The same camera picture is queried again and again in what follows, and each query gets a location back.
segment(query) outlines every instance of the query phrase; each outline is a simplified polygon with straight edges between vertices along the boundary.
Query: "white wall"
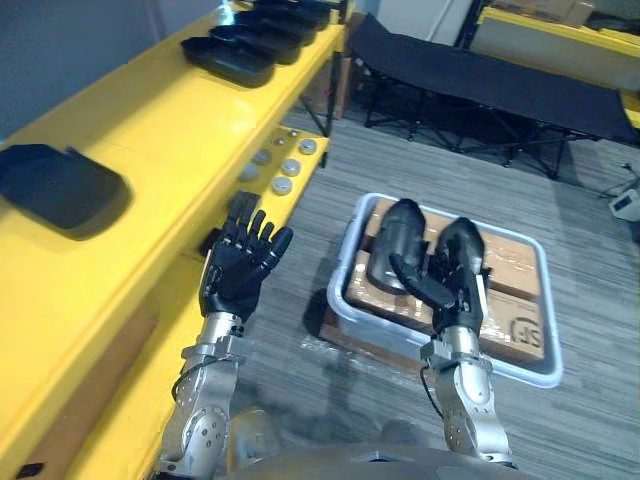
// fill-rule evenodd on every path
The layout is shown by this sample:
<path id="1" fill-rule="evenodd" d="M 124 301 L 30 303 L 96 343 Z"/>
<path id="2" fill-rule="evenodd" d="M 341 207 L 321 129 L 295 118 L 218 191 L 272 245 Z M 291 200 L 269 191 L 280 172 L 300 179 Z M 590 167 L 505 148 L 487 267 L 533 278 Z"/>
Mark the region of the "white wall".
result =
<path id="1" fill-rule="evenodd" d="M 0 141 L 217 0 L 0 0 Z"/>
<path id="2" fill-rule="evenodd" d="M 378 20 L 391 32 L 453 45 L 471 0 L 381 0 Z"/>

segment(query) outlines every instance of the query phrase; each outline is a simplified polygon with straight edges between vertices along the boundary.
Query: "yellow shelf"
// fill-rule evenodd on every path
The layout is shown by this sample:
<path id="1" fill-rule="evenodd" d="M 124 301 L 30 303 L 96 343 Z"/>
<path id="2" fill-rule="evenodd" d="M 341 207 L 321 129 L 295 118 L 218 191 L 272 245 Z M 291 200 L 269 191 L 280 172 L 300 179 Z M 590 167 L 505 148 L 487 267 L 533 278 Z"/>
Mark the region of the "yellow shelf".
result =
<path id="1" fill-rule="evenodd" d="M 140 480 L 152 464 L 173 408 L 171 386 L 202 326 L 197 299 L 202 264 L 178 256 L 152 291 L 158 326 L 67 473 L 78 480 Z"/>
<path id="2" fill-rule="evenodd" d="M 640 98 L 638 93 L 622 92 L 622 104 L 634 128 L 640 129 Z"/>
<path id="3" fill-rule="evenodd" d="M 287 135 L 289 130 L 279 128 L 271 135 L 270 139 L 285 138 L 286 143 L 270 144 L 273 157 L 268 166 L 262 167 L 260 177 L 237 185 L 262 196 L 260 207 L 276 228 L 286 224 L 328 146 L 327 138 L 299 131 L 293 139 Z M 297 151 L 302 138 L 318 142 L 313 155 Z M 292 191 L 278 196 L 269 185 L 279 175 L 285 158 L 299 160 L 302 168 L 292 178 Z M 202 324 L 197 300 L 201 269 L 200 257 L 180 256 L 152 291 L 160 302 L 158 327 L 76 458 L 69 479 L 137 480 L 153 462 L 162 428 L 173 408 L 169 392 L 182 367 L 180 352 L 193 344 Z"/>
<path id="4" fill-rule="evenodd" d="M 559 23 L 544 22 L 535 18 L 525 17 L 524 15 L 505 12 L 504 10 L 494 7 L 484 8 L 478 23 L 482 23 L 487 18 L 540 30 L 553 35 L 570 38 L 578 42 L 595 45 L 596 47 L 613 50 L 631 57 L 640 58 L 640 49 L 637 45 L 610 35 L 600 34 L 596 30 L 592 30 L 588 27 L 575 28 Z"/>
<path id="5" fill-rule="evenodd" d="M 289 132 L 295 130 L 297 137 L 291 137 Z M 283 145 L 277 145 L 276 140 L 284 140 Z M 303 139 L 313 139 L 317 144 L 317 150 L 313 155 L 303 155 L 298 147 Z M 266 166 L 259 167 L 260 175 L 251 182 L 237 181 L 225 195 L 225 200 L 216 205 L 210 213 L 206 215 L 210 222 L 203 223 L 193 235 L 193 240 L 189 242 L 185 253 L 204 260 L 198 253 L 198 247 L 206 238 L 207 234 L 214 227 L 222 226 L 226 216 L 228 201 L 236 192 L 243 190 L 260 195 L 258 208 L 263 209 L 266 214 L 266 221 L 273 222 L 276 228 L 286 225 L 289 215 L 304 193 L 304 189 L 311 179 L 313 172 L 322 158 L 322 154 L 329 147 L 329 139 L 304 130 L 278 127 L 270 135 L 260 149 L 268 149 L 271 152 L 271 162 Z M 300 162 L 300 173 L 296 177 L 291 177 L 293 187 L 287 195 L 277 195 L 271 189 L 271 181 L 274 177 L 284 176 L 281 165 L 284 160 L 293 158 Z"/>
<path id="6" fill-rule="evenodd" d="M 51 425 L 124 320 L 187 245 L 306 84 L 341 47 L 318 32 L 299 60 L 246 89 L 190 66 L 204 18 L 7 139 L 73 145 L 118 172 L 133 201 L 108 230 L 67 239 L 0 200 L 0 478 Z M 16 359 L 29 352 L 29 361 Z"/>

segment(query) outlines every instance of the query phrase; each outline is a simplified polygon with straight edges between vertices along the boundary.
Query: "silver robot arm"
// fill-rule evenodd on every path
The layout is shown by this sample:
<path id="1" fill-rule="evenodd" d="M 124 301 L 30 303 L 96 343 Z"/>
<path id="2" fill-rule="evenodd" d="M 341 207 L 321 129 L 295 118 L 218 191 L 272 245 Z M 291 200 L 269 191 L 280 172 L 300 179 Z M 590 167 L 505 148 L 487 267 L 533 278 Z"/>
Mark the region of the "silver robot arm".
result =
<path id="1" fill-rule="evenodd" d="M 251 349 L 251 342 L 241 337 L 241 327 L 234 314 L 212 313 L 196 344 L 182 351 L 186 361 L 173 389 L 175 409 L 162 436 L 155 472 L 209 480 L 224 462 L 238 365 Z"/>
<path id="2" fill-rule="evenodd" d="M 448 327 L 423 347 L 421 356 L 436 374 L 449 449 L 513 467 L 507 434 L 494 408 L 491 362 L 480 356 L 477 335 L 467 327 Z"/>
<path id="3" fill-rule="evenodd" d="M 204 325 L 196 344 L 182 351 L 185 364 L 171 391 L 175 407 L 152 478 L 210 480 L 224 462 L 238 366 L 251 350 L 243 325 L 258 305 L 262 281 L 293 237 L 282 227 L 270 238 L 274 226 L 262 228 L 262 210 L 251 221 L 255 200 L 247 193 L 234 197 L 209 250 L 199 290 Z"/>
<path id="4" fill-rule="evenodd" d="M 483 267 L 484 242 L 476 226 L 466 218 L 451 223 L 438 237 L 434 255 L 425 255 L 419 268 L 398 255 L 390 261 L 409 293 L 434 310 L 436 334 L 420 356 L 436 376 L 449 449 L 514 467 L 494 408 L 491 362 L 478 346 L 488 316 L 489 271 Z"/>

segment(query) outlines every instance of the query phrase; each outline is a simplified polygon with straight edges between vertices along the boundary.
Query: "plastic storage bin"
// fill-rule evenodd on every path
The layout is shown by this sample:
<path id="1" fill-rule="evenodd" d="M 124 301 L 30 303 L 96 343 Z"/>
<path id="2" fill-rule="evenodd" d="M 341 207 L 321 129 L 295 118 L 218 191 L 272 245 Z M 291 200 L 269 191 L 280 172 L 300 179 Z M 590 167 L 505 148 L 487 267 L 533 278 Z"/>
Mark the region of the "plastic storage bin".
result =
<path id="1" fill-rule="evenodd" d="M 420 360 L 420 348 L 431 341 L 428 335 L 372 313 L 359 310 L 349 305 L 344 299 L 344 292 L 353 269 L 360 238 L 371 212 L 381 198 L 398 200 L 379 193 L 369 193 L 358 201 L 340 247 L 338 265 L 331 276 L 327 297 L 329 305 L 339 318 L 340 331 L 342 333 L 408 358 Z M 444 217 L 457 218 L 457 215 L 440 210 L 423 206 L 420 208 Z M 533 238 L 525 235 L 480 222 L 476 222 L 476 225 L 481 230 L 531 245 L 536 252 L 538 273 L 541 281 L 541 295 L 538 298 L 538 305 L 545 322 L 545 358 L 527 365 L 514 365 L 492 358 L 494 371 L 505 377 L 513 378 L 535 387 L 553 388 L 562 379 L 563 366 L 560 340 L 558 338 L 558 325 L 553 310 L 551 285 L 544 249 Z"/>

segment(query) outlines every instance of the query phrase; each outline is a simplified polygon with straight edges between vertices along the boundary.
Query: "round button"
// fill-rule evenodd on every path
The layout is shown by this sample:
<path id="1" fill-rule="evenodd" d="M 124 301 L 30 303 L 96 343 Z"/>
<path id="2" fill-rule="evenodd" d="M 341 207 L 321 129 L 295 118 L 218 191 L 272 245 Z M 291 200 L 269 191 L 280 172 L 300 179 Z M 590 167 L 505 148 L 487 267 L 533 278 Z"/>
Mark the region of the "round button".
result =
<path id="1" fill-rule="evenodd" d="M 271 152 L 263 148 L 256 153 L 251 160 L 257 165 L 267 165 L 271 161 Z"/>
<path id="2" fill-rule="evenodd" d="M 293 188 L 293 182 L 287 177 L 276 177 L 271 182 L 271 188 L 276 195 L 286 195 Z"/>
<path id="3" fill-rule="evenodd" d="M 258 175 L 260 175 L 260 169 L 258 166 L 249 162 L 245 165 L 244 170 L 242 170 L 242 173 L 238 177 L 238 180 L 241 182 L 250 182 L 251 180 L 258 178 Z"/>
<path id="4" fill-rule="evenodd" d="M 303 155 L 312 155 L 318 149 L 318 144 L 311 138 L 305 138 L 300 142 L 298 149 Z"/>
<path id="5" fill-rule="evenodd" d="M 300 173 L 300 162 L 293 158 L 288 158 L 282 163 L 282 173 L 287 177 L 295 177 Z"/>

